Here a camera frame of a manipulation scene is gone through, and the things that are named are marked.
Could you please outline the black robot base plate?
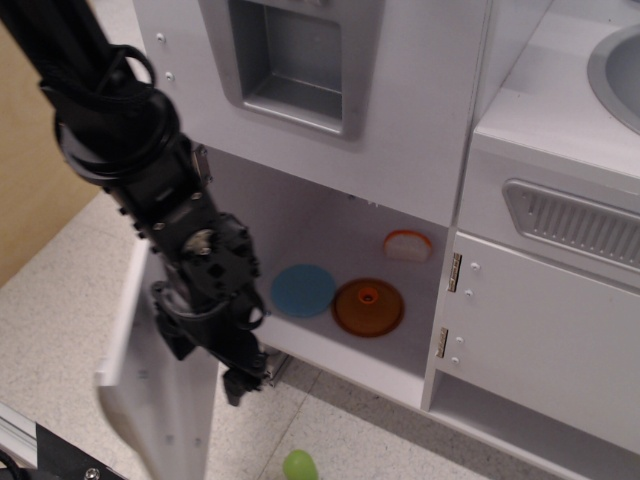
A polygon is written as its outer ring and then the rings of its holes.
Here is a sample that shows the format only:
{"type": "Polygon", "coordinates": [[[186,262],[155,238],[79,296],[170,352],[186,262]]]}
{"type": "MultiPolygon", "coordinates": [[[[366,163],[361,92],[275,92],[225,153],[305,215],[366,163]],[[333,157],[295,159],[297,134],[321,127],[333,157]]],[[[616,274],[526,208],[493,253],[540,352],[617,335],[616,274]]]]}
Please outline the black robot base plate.
{"type": "Polygon", "coordinates": [[[37,466],[33,479],[124,480],[111,467],[39,424],[36,440],[37,466]]]}

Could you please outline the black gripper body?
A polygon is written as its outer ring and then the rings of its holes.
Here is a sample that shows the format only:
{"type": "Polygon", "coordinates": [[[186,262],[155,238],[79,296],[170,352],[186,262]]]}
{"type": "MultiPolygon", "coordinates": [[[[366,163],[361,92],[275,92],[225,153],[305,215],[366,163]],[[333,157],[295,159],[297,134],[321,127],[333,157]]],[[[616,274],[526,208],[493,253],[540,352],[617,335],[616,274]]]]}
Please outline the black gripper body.
{"type": "Polygon", "coordinates": [[[166,281],[153,283],[151,294],[156,315],[173,318],[195,348],[206,350],[228,370],[235,368],[265,378],[267,354],[260,349],[253,330],[261,326],[266,309],[251,284],[200,312],[182,302],[166,281]]]}

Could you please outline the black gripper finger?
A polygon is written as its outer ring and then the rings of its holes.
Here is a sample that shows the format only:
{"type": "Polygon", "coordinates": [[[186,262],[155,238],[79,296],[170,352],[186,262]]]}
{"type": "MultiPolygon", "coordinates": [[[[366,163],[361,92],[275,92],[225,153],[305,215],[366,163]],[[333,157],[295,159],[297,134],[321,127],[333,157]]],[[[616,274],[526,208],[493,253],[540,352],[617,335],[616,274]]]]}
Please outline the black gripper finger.
{"type": "Polygon", "coordinates": [[[157,314],[156,325],[160,335],[177,360],[184,360],[195,350],[195,345],[185,336],[180,326],[170,316],[157,314]]]}
{"type": "Polygon", "coordinates": [[[228,403],[239,407],[245,394],[260,391],[263,375],[252,375],[238,369],[229,369],[223,375],[223,386],[228,403]]]}

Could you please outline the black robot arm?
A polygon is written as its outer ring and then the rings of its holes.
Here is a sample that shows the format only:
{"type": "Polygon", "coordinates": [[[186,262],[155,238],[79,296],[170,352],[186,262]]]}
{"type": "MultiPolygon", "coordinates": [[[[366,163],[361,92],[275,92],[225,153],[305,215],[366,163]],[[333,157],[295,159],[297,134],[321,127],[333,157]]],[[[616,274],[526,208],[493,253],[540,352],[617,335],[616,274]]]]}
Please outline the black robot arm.
{"type": "Polygon", "coordinates": [[[84,1],[5,1],[1,19],[40,76],[68,165],[101,187],[149,241],[166,277],[152,285],[156,325],[178,359],[202,348],[226,366],[231,405],[258,390],[265,316],[247,228],[216,208],[171,100],[108,41],[84,1]]]}

